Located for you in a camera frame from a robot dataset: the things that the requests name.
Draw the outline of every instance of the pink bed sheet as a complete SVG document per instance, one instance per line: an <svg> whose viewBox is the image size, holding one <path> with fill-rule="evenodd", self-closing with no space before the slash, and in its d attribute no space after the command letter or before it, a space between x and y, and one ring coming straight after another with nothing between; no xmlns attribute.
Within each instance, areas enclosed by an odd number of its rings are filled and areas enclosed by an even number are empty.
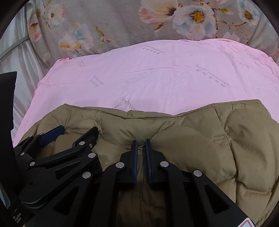
<svg viewBox="0 0 279 227"><path fill-rule="evenodd" d="M61 59L39 82L14 139L67 103L178 114L211 103L259 99L279 122L279 67L227 39L159 40Z"/></svg>

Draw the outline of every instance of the quilted fabric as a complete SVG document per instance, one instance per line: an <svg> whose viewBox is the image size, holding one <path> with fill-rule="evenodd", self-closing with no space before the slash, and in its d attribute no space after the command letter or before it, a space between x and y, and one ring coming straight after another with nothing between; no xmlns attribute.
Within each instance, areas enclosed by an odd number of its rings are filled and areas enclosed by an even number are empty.
<svg viewBox="0 0 279 227"><path fill-rule="evenodd" d="M24 136L66 128L38 158L71 147L93 126L99 138L92 151L103 169L119 161L135 139L139 144L134 190L120 192L117 226L165 226L165 199L146 182L144 141L179 169L202 170L260 226L279 200L279 124L259 100L211 104L168 115L64 104L37 122Z"/></svg>

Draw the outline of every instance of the gray strap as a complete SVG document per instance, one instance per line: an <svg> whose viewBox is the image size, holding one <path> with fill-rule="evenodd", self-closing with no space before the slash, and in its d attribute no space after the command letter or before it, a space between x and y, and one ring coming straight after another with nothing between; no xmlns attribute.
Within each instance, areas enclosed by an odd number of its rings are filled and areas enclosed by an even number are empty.
<svg viewBox="0 0 279 227"><path fill-rule="evenodd" d="M22 39L18 40L15 42L13 45L11 45L9 48L7 48L3 53L0 54L0 60L7 54L9 53L12 49L16 48L18 45L22 44L26 40L29 39L29 35L23 37Z"/></svg>

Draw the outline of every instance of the label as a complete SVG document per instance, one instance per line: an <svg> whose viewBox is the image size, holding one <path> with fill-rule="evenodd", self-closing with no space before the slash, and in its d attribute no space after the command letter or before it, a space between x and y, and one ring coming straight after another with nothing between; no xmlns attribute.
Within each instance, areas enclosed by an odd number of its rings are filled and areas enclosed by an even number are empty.
<svg viewBox="0 0 279 227"><path fill-rule="evenodd" d="M255 227L250 218L246 218L238 227Z"/></svg>

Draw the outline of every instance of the pink fabric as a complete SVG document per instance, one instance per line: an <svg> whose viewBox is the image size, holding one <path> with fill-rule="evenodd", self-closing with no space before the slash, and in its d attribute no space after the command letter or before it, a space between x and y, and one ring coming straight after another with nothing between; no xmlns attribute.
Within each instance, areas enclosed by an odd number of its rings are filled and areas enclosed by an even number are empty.
<svg viewBox="0 0 279 227"><path fill-rule="evenodd" d="M279 67L227 39L160 40L61 59L39 82L14 140L67 103L178 114L211 103L259 99L279 122Z"/></svg>

